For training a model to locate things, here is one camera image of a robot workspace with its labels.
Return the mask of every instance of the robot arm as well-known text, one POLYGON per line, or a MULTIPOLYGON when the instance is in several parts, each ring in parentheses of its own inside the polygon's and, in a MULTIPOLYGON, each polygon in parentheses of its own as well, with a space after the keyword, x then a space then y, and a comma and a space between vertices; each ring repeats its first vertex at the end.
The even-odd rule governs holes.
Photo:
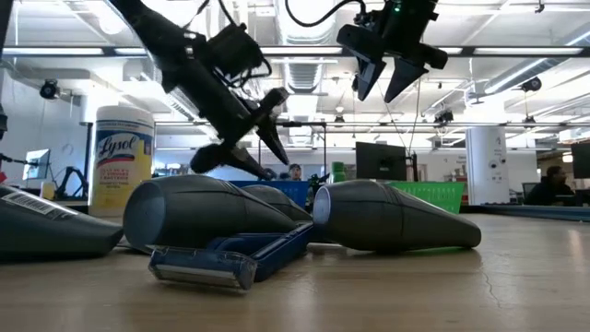
POLYGON ((438 0, 385 0, 382 10, 366 12, 363 0, 343 0, 325 16, 314 23, 299 21, 285 5, 289 16, 297 24, 314 27, 333 15, 347 3, 360 3, 360 12, 354 19, 355 25, 343 26, 336 41, 347 48, 358 60, 359 71, 352 83, 358 97, 364 101, 377 79, 383 72, 386 53, 395 58, 394 76, 383 96, 385 102, 392 101, 412 82, 429 71, 429 64, 436 69, 444 69, 448 54, 442 50, 421 43, 420 39, 430 20, 436 20, 434 13, 438 0))
POLYGON ((273 108, 289 96, 287 91, 272 89, 258 104, 238 98, 229 89, 243 86, 253 77, 252 71, 262 64, 270 69, 258 44, 245 32, 244 24, 238 26, 231 20, 229 26, 207 41, 199 33, 176 26, 141 0, 108 0, 108 3, 136 33, 162 71, 164 91, 180 89, 222 139, 220 145, 197 151, 191 160, 194 172, 208 172, 225 164, 268 179, 268 174, 245 148, 236 148, 236 143, 255 126, 256 134, 283 163, 289 164, 278 139, 275 120, 270 117, 273 108))

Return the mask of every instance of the person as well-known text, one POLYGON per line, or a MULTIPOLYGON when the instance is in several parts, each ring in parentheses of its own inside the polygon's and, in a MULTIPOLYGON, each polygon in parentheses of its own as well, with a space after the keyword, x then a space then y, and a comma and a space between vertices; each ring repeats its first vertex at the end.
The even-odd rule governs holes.
POLYGON ((301 166, 299 164, 291 164, 289 166, 289 173, 291 181, 301 181, 301 166))
POLYGON ((541 183, 535 185, 530 194, 525 197, 526 205, 563 206, 565 200, 560 196, 573 196, 572 189, 565 184, 567 176, 561 166, 551 166, 547 169, 547 176, 541 178, 541 183))

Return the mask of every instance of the blue bin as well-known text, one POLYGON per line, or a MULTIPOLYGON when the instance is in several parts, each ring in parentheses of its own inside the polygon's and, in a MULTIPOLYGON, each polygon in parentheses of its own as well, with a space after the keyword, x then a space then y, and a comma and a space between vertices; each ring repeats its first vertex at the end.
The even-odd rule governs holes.
POLYGON ((310 184, 307 181, 230 181, 237 187, 245 187, 247 185, 268 185, 285 193, 298 206, 305 208, 305 201, 307 200, 307 190, 310 184))

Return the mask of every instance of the security camera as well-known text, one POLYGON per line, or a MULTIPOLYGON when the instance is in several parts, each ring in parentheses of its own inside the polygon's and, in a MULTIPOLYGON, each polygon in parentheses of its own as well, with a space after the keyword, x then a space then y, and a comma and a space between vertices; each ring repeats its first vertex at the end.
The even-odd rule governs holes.
POLYGON ((454 120, 453 111, 452 110, 444 110, 440 113, 437 113, 434 116, 434 123, 435 124, 448 124, 454 120))
POLYGON ((54 101, 59 98, 60 89, 57 86, 57 79, 45 79, 39 94, 46 100, 54 101))
POLYGON ((525 83, 523 83, 520 89, 524 92, 539 91, 542 86, 543 83, 541 82, 541 80, 538 77, 533 77, 527 80, 525 83))

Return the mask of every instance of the cable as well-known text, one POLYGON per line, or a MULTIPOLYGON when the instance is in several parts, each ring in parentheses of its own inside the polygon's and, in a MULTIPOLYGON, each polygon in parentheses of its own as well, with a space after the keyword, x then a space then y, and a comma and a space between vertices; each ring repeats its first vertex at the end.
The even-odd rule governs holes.
POLYGON ((243 88, 246 85, 246 83, 250 79, 270 77, 271 75, 273 75, 273 67, 268 63, 268 60, 266 60, 266 59, 263 58, 262 62, 263 62, 263 64, 265 64, 266 71, 267 71, 264 74, 252 74, 252 69, 248 69, 248 71, 246 72, 245 75, 240 75, 239 77, 234 78, 231 81, 228 81, 227 79, 225 79, 225 77, 222 78, 222 79, 227 83, 227 85, 230 88, 233 88, 233 89, 241 89, 241 88, 243 88))
POLYGON ((414 132, 416 131, 416 123, 418 122, 418 115, 420 113, 420 83, 422 83, 421 78, 418 79, 418 96, 416 98, 416 118, 414 118, 414 125, 412 126, 412 136, 409 139, 409 148, 407 148, 407 151, 411 151, 412 149, 412 142, 414 141, 414 132))
MULTIPOLYGON (((377 88, 379 88, 379 93, 381 93, 381 98, 385 99, 384 96, 384 91, 381 89, 381 84, 379 84, 379 81, 377 81, 377 88)), ((399 140, 402 141, 402 146, 407 150, 407 154, 409 155, 409 148, 406 148, 406 143, 404 142, 404 138, 402 137, 401 133, 399 132, 399 129, 397 129, 397 124, 395 124, 395 120, 394 117, 391 115, 391 112, 389 112, 389 105, 387 104, 387 102, 383 102, 385 104, 385 109, 387 109, 387 113, 389 113, 389 117, 391 118, 391 122, 394 124, 394 128, 395 131, 397 132, 397 135, 399 136, 399 140)))
POLYGON ((287 13, 289 14, 289 17, 298 25, 304 27, 304 28, 312 28, 315 26, 318 26, 320 24, 322 24, 325 20, 329 19, 332 15, 334 15, 338 9, 340 9, 342 6, 350 4, 350 3, 359 3, 360 4, 360 13, 361 14, 366 14, 367 13, 367 6, 365 5, 365 3, 362 0, 343 0, 342 2, 340 2, 339 4, 337 4, 336 6, 334 6, 332 9, 330 9, 330 11, 328 11, 322 18, 316 20, 315 22, 312 23, 305 23, 305 22, 301 22, 300 20, 298 20, 297 18, 295 18, 295 16, 293 15, 293 13, 291 12, 291 8, 289 7, 289 0, 285 0, 285 8, 287 9, 287 13))
POLYGON ((223 4, 223 0, 218 0, 218 2, 219 2, 219 6, 221 7, 221 11, 228 18, 228 20, 230 21, 230 23, 233 24, 233 25, 236 25, 236 21, 233 20, 233 17, 230 15, 230 12, 228 11, 228 9, 223 4))
MULTIPOLYGON (((185 29, 185 30, 188 29, 188 27, 191 25, 191 22, 193 22, 193 20, 195 20, 197 15, 201 14, 201 12, 203 12, 203 10, 205 10, 207 5, 209 5, 209 2, 210 2, 210 0, 205 0, 203 2, 203 4, 201 4, 201 6, 199 6, 199 8, 196 10, 196 14, 191 18, 190 21, 188 21, 188 23, 186 23, 183 26, 183 29, 185 29)), ((230 15, 230 12, 225 7, 225 4, 223 4, 223 0, 218 0, 218 2, 219 2, 219 7, 221 8, 221 11, 223 11, 223 15, 225 15, 226 18, 228 18, 228 20, 230 21, 231 24, 236 25, 236 21, 233 20, 233 17, 230 15)))

